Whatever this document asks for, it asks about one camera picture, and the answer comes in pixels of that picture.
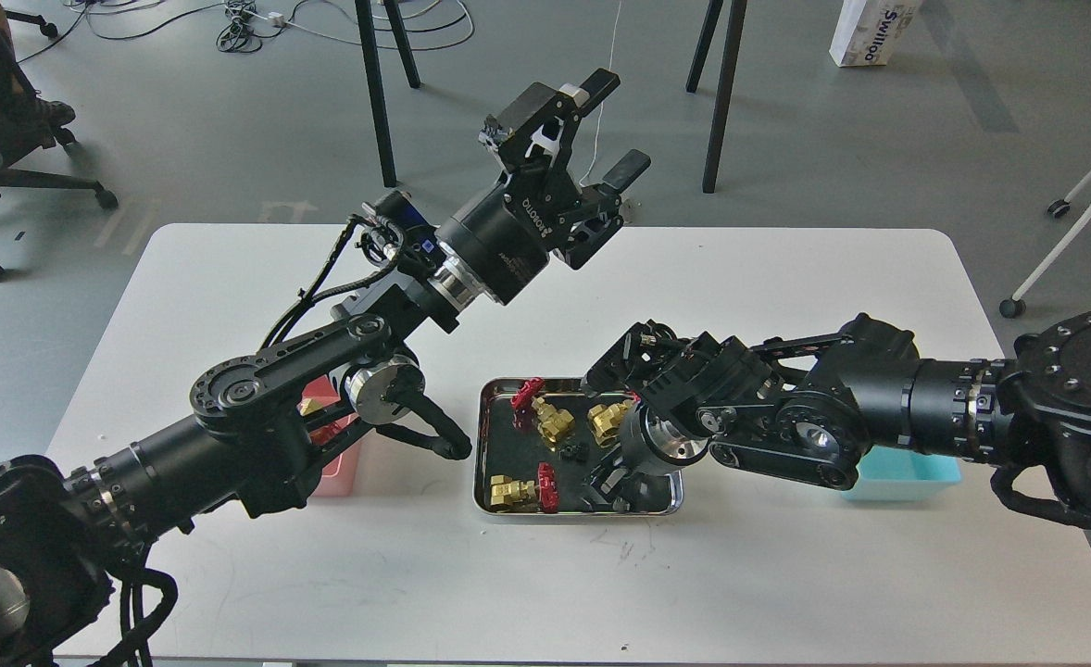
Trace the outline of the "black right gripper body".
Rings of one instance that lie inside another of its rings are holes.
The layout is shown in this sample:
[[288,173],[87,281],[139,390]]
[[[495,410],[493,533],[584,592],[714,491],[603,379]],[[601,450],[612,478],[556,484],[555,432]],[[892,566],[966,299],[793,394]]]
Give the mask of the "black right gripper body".
[[708,440],[681,434],[644,404],[635,404],[618,431],[622,465],[633,473],[661,476],[707,455]]

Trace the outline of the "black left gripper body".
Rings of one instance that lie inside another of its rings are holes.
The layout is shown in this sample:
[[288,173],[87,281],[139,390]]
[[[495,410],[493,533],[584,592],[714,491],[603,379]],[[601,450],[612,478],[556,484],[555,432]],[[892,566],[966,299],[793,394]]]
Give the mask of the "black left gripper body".
[[437,228],[437,240],[461,262],[492,300],[509,303],[548,265],[562,258],[573,270],[591,257],[594,190],[570,201],[542,184],[495,182]]

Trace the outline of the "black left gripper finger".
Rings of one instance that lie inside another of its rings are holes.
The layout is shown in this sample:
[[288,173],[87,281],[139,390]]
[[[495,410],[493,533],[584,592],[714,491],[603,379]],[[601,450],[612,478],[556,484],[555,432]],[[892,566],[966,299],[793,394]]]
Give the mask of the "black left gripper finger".
[[568,170],[574,139],[582,119],[621,84],[618,73],[596,69],[583,84],[562,90],[533,82],[515,102],[483,120],[479,141],[497,160],[494,184],[531,168],[546,168],[546,177],[564,177],[575,184]]
[[623,225],[623,193],[646,172],[651,157],[631,148],[608,172],[604,181],[582,189],[578,206],[559,216],[561,241],[554,253],[572,270],[579,270],[599,252]]

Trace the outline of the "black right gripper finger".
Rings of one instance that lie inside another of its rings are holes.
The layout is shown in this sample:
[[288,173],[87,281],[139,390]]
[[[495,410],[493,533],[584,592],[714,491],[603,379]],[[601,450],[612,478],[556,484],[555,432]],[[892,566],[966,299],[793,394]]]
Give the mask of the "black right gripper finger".
[[639,504],[635,473],[621,461],[600,461],[584,478],[584,510],[587,512],[630,512]]

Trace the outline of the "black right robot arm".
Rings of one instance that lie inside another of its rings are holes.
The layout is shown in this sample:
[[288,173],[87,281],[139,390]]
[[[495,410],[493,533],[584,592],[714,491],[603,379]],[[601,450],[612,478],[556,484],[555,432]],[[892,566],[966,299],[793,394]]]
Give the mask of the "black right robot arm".
[[630,390],[630,472],[711,456],[728,468],[853,488],[873,446],[993,466],[1003,507],[1091,529],[1091,311],[1016,340],[1011,359],[938,360],[860,313],[836,333],[745,346],[636,322],[582,379]]

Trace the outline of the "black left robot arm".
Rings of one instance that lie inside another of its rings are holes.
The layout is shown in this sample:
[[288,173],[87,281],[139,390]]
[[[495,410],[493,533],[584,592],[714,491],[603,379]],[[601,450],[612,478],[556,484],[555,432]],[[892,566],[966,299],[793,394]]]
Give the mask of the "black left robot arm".
[[397,191],[350,217],[261,348],[197,377],[181,421],[71,474],[43,456],[0,463],[0,666],[51,666],[113,594],[119,640],[98,664],[148,666],[179,596],[147,564],[153,544],[227,501],[252,519],[300,510],[364,434],[468,458],[406,341],[424,322],[453,331],[477,296],[509,303],[553,257],[580,269],[618,233],[650,157],[632,148],[586,186],[568,164],[583,119],[619,84],[606,69],[533,83],[487,118],[479,140],[497,181],[444,224]]

